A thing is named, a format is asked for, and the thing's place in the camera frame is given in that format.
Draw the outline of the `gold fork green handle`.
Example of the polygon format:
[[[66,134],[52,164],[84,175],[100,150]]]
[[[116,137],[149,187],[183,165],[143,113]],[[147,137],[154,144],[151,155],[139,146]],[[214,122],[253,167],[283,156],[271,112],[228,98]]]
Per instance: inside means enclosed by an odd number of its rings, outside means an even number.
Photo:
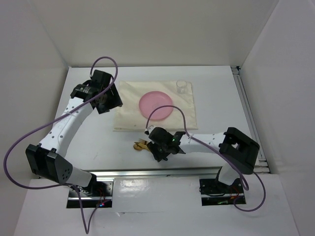
[[[144,145],[147,145],[149,143],[149,141],[146,141],[146,140],[143,140],[143,139],[139,139],[138,141],[139,141],[139,143],[142,143]]]

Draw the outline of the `gold spoon green handle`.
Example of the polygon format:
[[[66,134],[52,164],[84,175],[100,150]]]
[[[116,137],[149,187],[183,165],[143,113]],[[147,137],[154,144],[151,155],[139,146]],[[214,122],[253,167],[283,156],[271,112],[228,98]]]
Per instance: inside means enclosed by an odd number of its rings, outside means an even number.
[[[133,148],[134,148],[135,150],[138,150],[138,151],[141,151],[141,150],[150,151],[150,150],[148,149],[148,147],[147,147],[146,145],[142,144],[142,143],[134,144],[134,145],[133,145]]]

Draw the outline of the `cream cloth placemat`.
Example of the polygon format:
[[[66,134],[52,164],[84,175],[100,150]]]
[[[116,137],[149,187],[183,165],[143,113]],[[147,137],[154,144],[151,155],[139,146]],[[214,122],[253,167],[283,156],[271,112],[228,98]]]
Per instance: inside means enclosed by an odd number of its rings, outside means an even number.
[[[171,105],[180,108],[186,118],[188,130],[197,130],[197,119],[194,105],[192,84],[183,82],[182,93],[179,93],[179,81],[153,81],[153,82],[131,82],[121,81],[119,83],[119,94],[123,106],[116,109],[114,118],[115,131],[143,131],[150,112],[141,114],[139,107],[140,99],[149,92],[163,92],[171,99]]]

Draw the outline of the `pink plate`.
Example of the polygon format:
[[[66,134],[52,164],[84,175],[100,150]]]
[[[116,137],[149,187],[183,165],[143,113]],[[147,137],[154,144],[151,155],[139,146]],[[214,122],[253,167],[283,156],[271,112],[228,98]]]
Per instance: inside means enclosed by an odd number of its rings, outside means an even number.
[[[169,95],[161,91],[151,91],[144,94],[138,103],[140,113],[145,118],[148,118],[154,109],[165,105],[173,105],[173,101]],[[173,107],[160,108],[153,113],[151,120],[166,119],[172,112]]]

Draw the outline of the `clear drinking glass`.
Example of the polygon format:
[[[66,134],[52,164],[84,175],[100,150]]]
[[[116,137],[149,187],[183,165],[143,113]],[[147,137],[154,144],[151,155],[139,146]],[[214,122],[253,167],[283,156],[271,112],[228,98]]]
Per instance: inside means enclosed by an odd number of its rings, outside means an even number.
[[[177,87],[177,93],[179,94],[185,94],[187,90],[187,81],[185,80],[178,80],[176,82],[176,87]]]

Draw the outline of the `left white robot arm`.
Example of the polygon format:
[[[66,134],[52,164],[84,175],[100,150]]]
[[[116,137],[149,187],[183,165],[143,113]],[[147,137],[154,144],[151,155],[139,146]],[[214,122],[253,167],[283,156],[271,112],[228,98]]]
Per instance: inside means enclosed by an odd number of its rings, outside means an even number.
[[[29,145],[26,149],[33,174],[58,184],[74,184],[86,196],[108,195],[104,182],[74,167],[65,156],[78,129],[93,110],[103,114],[123,105],[116,86],[110,84],[111,79],[111,74],[95,70],[91,79],[73,89],[63,112],[64,118],[55,123],[38,145]]]

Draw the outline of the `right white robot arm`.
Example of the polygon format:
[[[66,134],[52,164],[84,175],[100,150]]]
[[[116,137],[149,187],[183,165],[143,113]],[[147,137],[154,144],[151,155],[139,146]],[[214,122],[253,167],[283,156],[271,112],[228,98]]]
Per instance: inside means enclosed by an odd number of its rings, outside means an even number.
[[[237,178],[243,188],[249,190],[244,175],[253,173],[260,145],[237,128],[229,127],[217,134],[189,135],[185,131],[178,131],[172,135],[152,125],[145,134],[150,139],[147,147],[157,162],[168,160],[171,154],[214,153],[226,162],[217,174],[216,190],[227,192]]]

